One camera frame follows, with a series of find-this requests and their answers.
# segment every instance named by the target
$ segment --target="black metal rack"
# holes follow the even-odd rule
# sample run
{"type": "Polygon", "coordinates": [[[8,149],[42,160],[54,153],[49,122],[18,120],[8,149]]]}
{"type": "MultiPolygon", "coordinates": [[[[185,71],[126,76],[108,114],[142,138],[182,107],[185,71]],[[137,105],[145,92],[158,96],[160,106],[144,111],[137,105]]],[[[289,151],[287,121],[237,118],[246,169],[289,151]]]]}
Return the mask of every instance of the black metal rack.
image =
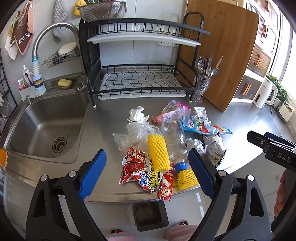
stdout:
{"type": "Polygon", "coordinates": [[[96,35],[122,33],[122,32],[144,32],[156,33],[182,37],[200,42],[201,34],[210,32],[203,30],[204,18],[199,12],[187,13],[183,23],[175,23],[156,19],[122,18],[111,20],[100,20],[96,22],[85,22],[80,20],[79,42],[82,51],[83,63],[87,73],[88,90],[93,106],[94,98],[113,95],[153,94],[153,93],[193,93],[198,81],[191,83],[186,75],[178,69],[181,62],[190,69],[198,80],[198,74],[194,69],[195,60],[199,46],[194,50],[191,63],[180,58],[180,46],[178,47],[175,65],[164,64],[125,64],[102,66],[99,44],[93,44],[87,40],[96,35]],[[200,27],[185,24],[189,15],[200,16],[200,27]],[[185,80],[186,85],[177,80],[177,74],[185,80]]]}
{"type": "MultiPolygon", "coordinates": [[[[3,66],[3,61],[2,61],[2,53],[1,53],[1,49],[0,49],[0,65],[1,65],[1,68],[0,68],[0,84],[2,85],[2,89],[3,89],[3,93],[2,93],[2,99],[4,100],[6,98],[6,101],[8,102],[8,97],[7,95],[10,94],[14,103],[15,103],[15,107],[13,110],[11,110],[11,114],[14,112],[14,110],[16,109],[17,107],[17,102],[10,90],[10,86],[8,84],[8,81],[7,81],[7,78],[6,78],[6,75],[5,75],[5,71],[4,71],[4,66],[3,66]]],[[[0,108],[0,117],[3,118],[3,117],[6,117],[7,119],[9,119],[10,116],[5,116],[1,113],[1,108],[0,108]]]]}

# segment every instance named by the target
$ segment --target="kettle handle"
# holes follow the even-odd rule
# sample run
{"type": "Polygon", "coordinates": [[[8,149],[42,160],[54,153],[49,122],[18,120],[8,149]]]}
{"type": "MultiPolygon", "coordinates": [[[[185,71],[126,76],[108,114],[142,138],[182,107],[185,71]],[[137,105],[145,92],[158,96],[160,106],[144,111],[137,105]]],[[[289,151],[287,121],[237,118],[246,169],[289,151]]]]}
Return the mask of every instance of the kettle handle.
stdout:
{"type": "Polygon", "coordinates": [[[275,86],[274,83],[272,83],[272,89],[274,90],[274,95],[271,99],[271,101],[266,101],[265,103],[268,104],[268,105],[272,105],[277,97],[277,93],[278,93],[278,89],[277,87],[275,86]]]}

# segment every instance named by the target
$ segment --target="cutting board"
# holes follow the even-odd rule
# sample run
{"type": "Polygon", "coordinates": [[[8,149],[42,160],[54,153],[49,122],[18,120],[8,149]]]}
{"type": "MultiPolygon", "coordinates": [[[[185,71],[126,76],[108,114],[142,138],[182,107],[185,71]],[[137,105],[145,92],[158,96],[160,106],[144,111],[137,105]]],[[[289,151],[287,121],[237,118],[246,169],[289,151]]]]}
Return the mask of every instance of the cutting board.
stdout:
{"type": "MultiPolygon", "coordinates": [[[[211,36],[202,35],[202,45],[197,56],[210,56],[214,51],[212,68],[223,56],[219,75],[212,78],[204,97],[221,111],[225,111],[249,63],[255,44],[259,15],[242,7],[216,0],[188,0],[187,12],[201,12],[204,16],[203,29],[211,32],[211,36]]],[[[186,24],[199,27],[199,16],[190,15],[186,24]]],[[[180,57],[190,65],[193,54],[193,47],[180,46],[180,57]]],[[[193,83],[192,71],[181,62],[177,66],[193,83]]],[[[177,79],[186,84],[180,74],[177,75],[177,79]]]]}

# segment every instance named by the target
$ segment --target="white kettle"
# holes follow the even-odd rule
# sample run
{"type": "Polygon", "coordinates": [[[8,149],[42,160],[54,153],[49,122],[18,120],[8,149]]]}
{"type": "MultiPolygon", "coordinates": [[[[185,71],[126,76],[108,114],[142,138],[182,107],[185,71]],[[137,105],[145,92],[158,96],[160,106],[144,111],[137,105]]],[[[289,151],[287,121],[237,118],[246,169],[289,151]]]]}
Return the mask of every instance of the white kettle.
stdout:
{"type": "Polygon", "coordinates": [[[253,104],[258,108],[262,108],[265,104],[272,105],[274,100],[276,99],[278,93],[278,89],[274,83],[272,83],[269,79],[265,78],[260,90],[258,91],[255,99],[253,100],[253,104]],[[267,101],[270,96],[272,90],[274,91],[274,95],[271,101],[267,101]]]}

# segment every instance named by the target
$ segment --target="potted plant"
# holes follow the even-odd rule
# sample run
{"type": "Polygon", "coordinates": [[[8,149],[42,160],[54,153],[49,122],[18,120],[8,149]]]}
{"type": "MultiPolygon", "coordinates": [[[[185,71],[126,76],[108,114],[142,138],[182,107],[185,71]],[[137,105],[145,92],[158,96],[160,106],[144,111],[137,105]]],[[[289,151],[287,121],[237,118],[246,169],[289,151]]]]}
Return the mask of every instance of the potted plant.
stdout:
{"type": "Polygon", "coordinates": [[[267,73],[266,77],[275,84],[275,86],[278,88],[278,94],[276,96],[276,98],[280,101],[280,103],[284,103],[284,101],[288,101],[288,95],[287,95],[287,91],[281,86],[281,84],[279,83],[279,81],[277,80],[277,78],[275,78],[274,76],[272,76],[270,73],[267,73]]]}

